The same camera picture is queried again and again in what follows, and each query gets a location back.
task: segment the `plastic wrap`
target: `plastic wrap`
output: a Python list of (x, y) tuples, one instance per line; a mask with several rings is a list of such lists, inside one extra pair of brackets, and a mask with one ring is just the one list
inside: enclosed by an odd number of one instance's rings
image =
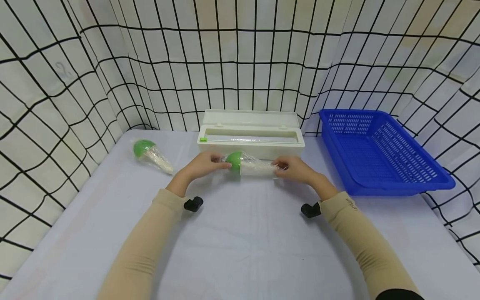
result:
[(206, 135), (208, 141), (228, 141), (228, 142), (257, 142), (257, 143), (298, 143), (294, 137), (277, 136), (235, 136), (235, 135)]
[(231, 163), (230, 170), (239, 173), (241, 176), (274, 177), (275, 171), (279, 169), (278, 166), (259, 160), (242, 151), (224, 156), (222, 161)]
[(156, 144), (149, 140), (138, 140), (133, 144), (135, 157), (142, 162), (153, 165), (167, 174), (174, 173), (173, 166), (163, 156)]

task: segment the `white plastic box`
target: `white plastic box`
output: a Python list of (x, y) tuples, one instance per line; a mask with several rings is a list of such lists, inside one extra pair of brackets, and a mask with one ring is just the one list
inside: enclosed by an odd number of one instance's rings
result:
[(280, 111), (207, 109), (198, 134), (200, 151), (243, 151), (257, 159), (300, 156), (305, 142), (297, 114)]

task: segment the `white box lid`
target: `white box lid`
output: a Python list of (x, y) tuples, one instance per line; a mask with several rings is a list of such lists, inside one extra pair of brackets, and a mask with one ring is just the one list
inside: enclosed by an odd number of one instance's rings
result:
[(257, 111), (257, 110), (205, 110), (202, 125), (237, 125), (237, 126), (268, 126), (298, 128), (297, 114), (287, 111)]

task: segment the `person's left hand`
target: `person's left hand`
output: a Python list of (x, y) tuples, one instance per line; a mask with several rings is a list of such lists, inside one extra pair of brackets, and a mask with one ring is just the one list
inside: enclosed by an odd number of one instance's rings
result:
[(206, 176), (215, 170), (228, 169), (232, 165), (220, 162), (221, 155), (206, 151), (197, 155), (188, 165), (178, 171), (166, 189), (179, 197), (185, 196), (188, 185), (193, 180)]
[(205, 151), (197, 155), (188, 165), (179, 171), (179, 174), (186, 176), (190, 181), (206, 176), (215, 170), (228, 169), (230, 163), (222, 163), (221, 154)]

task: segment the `black rubber foot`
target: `black rubber foot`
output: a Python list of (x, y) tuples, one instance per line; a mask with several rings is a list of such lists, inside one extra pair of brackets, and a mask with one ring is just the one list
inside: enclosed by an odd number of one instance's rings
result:
[(320, 204), (318, 202), (315, 203), (313, 206), (304, 204), (301, 206), (300, 211), (309, 219), (322, 214), (322, 212), (320, 211)]
[(204, 200), (202, 198), (195, 197), (193, 200), (189, 199), (187, 202), (185, 202), (183, 208), (195, 213), (200, 209), (200, 206), (202, 206), (203, 203)]

